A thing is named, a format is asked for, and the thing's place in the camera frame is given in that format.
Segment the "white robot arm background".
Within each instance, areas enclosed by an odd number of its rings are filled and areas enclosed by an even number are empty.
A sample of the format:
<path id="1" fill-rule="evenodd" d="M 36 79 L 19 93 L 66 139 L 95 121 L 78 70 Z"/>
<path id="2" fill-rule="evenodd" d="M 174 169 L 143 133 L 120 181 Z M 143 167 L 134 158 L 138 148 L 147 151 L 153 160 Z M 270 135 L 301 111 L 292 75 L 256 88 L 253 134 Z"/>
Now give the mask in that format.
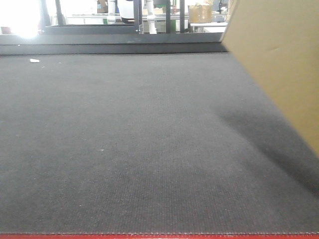
<path id="1" fill-rule="evenodd" d="M 155 13 L 154 13 L 154 1 L 153 0 L 146 0 L 146 6 L 147 6 L 147 21 L 149 24 L 149 33 L 150 34 L 157 34 L 157 29 L 155 26 Z"/>

